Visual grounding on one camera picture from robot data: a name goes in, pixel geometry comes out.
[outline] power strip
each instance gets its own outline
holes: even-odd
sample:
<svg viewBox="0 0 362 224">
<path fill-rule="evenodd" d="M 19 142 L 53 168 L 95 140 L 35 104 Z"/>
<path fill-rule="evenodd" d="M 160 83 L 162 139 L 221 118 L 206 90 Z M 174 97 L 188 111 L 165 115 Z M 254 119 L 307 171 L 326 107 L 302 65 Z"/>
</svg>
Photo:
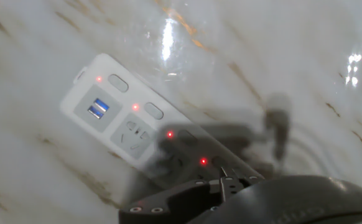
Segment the power strip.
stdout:
<svg viewBox="0 0 362 224">
<path fill-rule="evenodd" d="M 159 186 L 251 172 L 231 151 L 106 54 L 75 78 L 61 111 Z"/>
</svg>

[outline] outlet socket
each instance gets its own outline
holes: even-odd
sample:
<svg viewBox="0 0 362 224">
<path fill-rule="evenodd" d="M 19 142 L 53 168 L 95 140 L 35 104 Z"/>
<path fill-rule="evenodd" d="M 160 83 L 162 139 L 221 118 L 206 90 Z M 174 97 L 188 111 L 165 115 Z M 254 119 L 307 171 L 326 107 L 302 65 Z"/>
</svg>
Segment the outlet socket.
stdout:
<svg viewBox="0 0 362 224">
<path fill-rule="evenodd" d="M 158 179 L 168 184 L 174 184 L 190 164 L 190 159 L 171 140 L 162 141 L 159 144 L 159 152 L 160 159 L 156 166 L 160 170 L 165 170 L 165 172 L 164 175 L 158 176 Z"/>
<path fill-rule="evenodd" d="M 141 157 L 154 139 L 155 131 L 132 113 L 127 115 L 111 136 L 113 143 L 135 159 Z"/>
</svg>

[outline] marble surface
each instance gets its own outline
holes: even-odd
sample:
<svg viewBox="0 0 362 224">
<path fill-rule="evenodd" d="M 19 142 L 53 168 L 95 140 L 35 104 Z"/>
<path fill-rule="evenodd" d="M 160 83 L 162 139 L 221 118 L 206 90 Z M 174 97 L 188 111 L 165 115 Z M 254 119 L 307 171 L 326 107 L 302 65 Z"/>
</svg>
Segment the marble surface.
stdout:
<svg viewBox="0 0 362 224">
<path fill-rule="evenodd" d="M 284 172 L 362 186 L 362 0 L 0 0 L 0 223 L 116 223 L 157 190 L 59 112 L 102 52 L 199 123 L 283 107 Z"/>
</svg>

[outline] red indicator light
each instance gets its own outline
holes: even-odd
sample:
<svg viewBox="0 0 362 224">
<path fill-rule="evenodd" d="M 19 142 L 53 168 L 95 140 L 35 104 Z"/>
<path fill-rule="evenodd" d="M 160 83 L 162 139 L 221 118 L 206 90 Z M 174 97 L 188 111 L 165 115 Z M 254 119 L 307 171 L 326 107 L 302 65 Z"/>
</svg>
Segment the red indicator light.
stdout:
<svg viewBox="0 0 362 224">
<path fill-rule="evenodd" d="M 207 164 L 207 159 L 206 158 L 201 158 L 200 159 L 200 164 L 205 166 Z"/>
<path fill-rule="evenodd" d="M 172 138 L 173 135 L 174 135 L 174 133 L 173 133 L 172 131 L 169 131 L 169 132 L 167 133 L 167 137 L 168 137 L 168 138 Z"/>
<path fill-rule="evenodd" d="M 137 111 L 138 109 L 139 109 L 138 104 L 135 103 L 132 105 L 132 110 Z"/>
</svg>

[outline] blue usb port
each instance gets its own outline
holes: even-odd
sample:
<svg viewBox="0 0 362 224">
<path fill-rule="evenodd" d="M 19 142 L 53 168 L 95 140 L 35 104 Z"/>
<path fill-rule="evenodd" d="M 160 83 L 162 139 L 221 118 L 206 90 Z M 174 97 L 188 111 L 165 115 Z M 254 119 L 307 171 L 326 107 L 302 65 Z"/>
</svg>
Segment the blue usb port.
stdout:
<svg viewBox="0 0 362 224">
<path fill-rule="evenodd" d="M 88 112 L 90 112 L 92 115 L 94 115 L 94 117 L 101 119 L 102 116 L 104 116 L 104 113 L 100 112 L 99 109 L 95 108 L 94 106 L 91 106 L 88 109 Z"/>
<path fill-rule="evenodd" d="M 94 101 L 94 104 L 104 112 L 106 112 L 109 109 L 109 106 L 98 98 Z"/>
</svg>

